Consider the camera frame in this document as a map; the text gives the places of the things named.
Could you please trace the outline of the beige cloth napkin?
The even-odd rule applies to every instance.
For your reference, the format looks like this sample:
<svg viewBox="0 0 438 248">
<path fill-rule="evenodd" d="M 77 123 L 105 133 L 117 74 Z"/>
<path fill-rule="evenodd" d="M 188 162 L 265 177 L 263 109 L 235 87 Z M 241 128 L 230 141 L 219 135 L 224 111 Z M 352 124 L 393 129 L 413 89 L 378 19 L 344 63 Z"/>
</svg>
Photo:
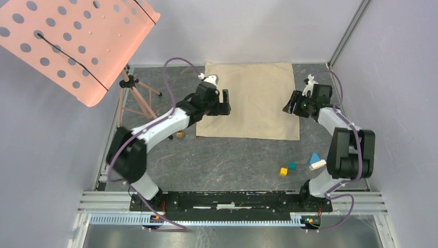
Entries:
<svg viewBox="0 0 438 248">
<path fill-rule="evenodd" d="M 218 76 L 219 90 L 229 91 L 230 114 L 205 116 L 196 135 L 298 141 L 300 120 L 283 112 L 295 80 L 291 63 L 205 64 Z"/>
</svg>

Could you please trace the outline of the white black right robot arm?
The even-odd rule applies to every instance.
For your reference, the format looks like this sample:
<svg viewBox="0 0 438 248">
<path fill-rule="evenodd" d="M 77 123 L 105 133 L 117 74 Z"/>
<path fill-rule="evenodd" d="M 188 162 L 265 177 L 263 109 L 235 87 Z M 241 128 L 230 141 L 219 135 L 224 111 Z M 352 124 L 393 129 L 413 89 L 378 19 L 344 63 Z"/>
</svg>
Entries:
<svg viewBox="0 0 438 248">
<path fill-rule="evenodd" d="M 311 211 L 319 198 L 328 197 L 347 183 L 371 177 L 374 171 L 376 135 L 344 116 L 331 104 L 333 89 L 330 85 L 307 85 L 303 91 L 294 90 L 283 112 L 299 117 L 313 118 L 332 136 L 323 172 L 307 181 L 298 197 L 299 206 Z"/>
</svg>

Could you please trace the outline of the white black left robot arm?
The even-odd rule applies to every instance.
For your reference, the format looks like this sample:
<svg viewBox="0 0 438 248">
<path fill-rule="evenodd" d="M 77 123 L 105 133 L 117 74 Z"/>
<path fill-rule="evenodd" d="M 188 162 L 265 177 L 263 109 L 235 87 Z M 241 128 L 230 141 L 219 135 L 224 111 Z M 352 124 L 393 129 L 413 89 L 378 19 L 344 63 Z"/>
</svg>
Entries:
<svg viewBox="0 0 438 248">
<path fill-rule="evenodd" d="M 179 101 L 166 115 L 143 126 L 119 127 L 111 142 L 106 162 L 108 171 L 116 172 L 143 198 L 149 210 L 162 205 L 160 188 L 147 173 L 149 151 L 171 135 L 207 116 L 226 116 L 231 112 L 229 91 L 218 90 L 209 82 L 201 82 L 196 91 Z"/>
</svg>

